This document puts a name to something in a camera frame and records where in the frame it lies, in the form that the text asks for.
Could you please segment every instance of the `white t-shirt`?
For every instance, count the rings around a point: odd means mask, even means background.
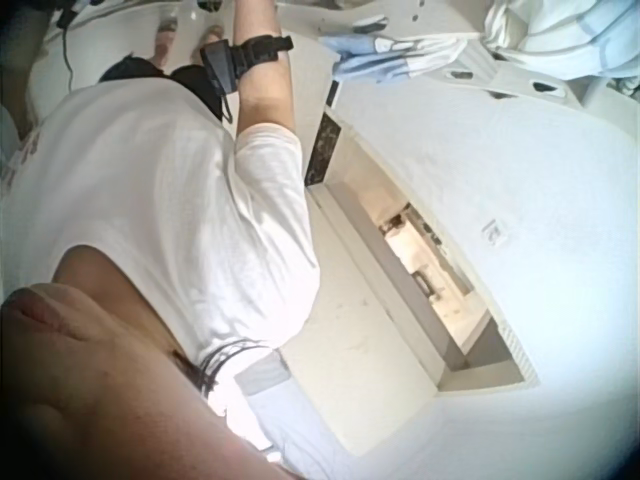
[[[88,245],[192,361],[243,338],[278,347],[319,283],[301,170],[291,132],[256,125],[234,144],[173,81],[74,92],[2,174],[4,292],[51,281],[67,250]]]

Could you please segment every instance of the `towel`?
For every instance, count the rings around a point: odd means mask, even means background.
[[[394,40],[355,33],[320,37],[320,42],[340,54],[333,67],[335,80],[374,83],[407,80],[441,68],[456,60],[467,45],[464,39],[440,35]]]
[[[637,0],[495,0],[485,45],[528,70],[572,80],[640,75]]]

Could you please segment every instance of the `foot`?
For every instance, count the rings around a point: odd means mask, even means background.
[[[191,54],[191,64],[202,66],[202,58],[200,57],[200,49],[210,43],[219,42],[224,36],[224,28],[222,25],[211,25],[207,28],[198,42],[198,46]]]
[[[169,59],[169,52],[176,38],[177,27],[178,22],[175,19],[166,20],[158,27],[153,57],[149,61],[160,70],[164,70]]]

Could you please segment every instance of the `wall outlet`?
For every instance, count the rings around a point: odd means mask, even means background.
[[[493,219],[482,229],[482,237],[492,247],[498,247],[507,240],[507,232],[500,222]]]

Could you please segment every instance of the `black wrist strap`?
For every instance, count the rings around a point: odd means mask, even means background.
[[[279,52],[293,50],[291,37],[262,35],[250,38],[240,46],[232,47],[228,40],[210,43],[200,49],[202,63],[213,85],[222,98],[223,117],[233,123],[227,95],[238,89],[238,81],[251,68],[261,63],[275,62]]]
[[[231,47],[231,56],[237,80],[248,70],[266,62],[278,60],[278,52],[293,50],[291,37],[261,35],[250,38],[239,47]]]

